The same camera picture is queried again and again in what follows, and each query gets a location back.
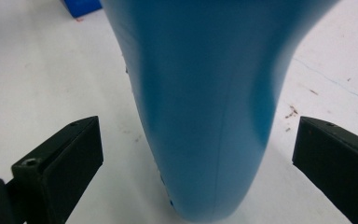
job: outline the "small debris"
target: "small debris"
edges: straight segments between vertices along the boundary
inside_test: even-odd
[[[296,115],[298,115],[298,112],[294,106],[291,105],[290,108],[292,109],[292,112],[285,117],[286,119],[288,119],[290,117],[295,117]]]
[[[318,92],[316,92],[316,91],[310,90],[310,92],[312,92],[315,95],[319,95]]]

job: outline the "white table surface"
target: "white table surface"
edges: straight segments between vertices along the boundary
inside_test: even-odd
[[[286,118],[293,106],[298,115]],[[0,177],[66,124],[100,118],[104,164],[67,223],[186,223],[171,208],[102,10],[0,1]],[[217,223],[350,223],[292,165],[299,116],[358,134],[358,0],[339,2],[299,45],[265,158],[239,209]]]

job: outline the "blue object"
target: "blue object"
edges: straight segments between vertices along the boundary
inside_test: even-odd
[[[81,17],[102,8],[99,0],[62,0],[73,18]]]
[[[263,157],[286,68],[336,0],[103,0],[175,210],[227,217]]]

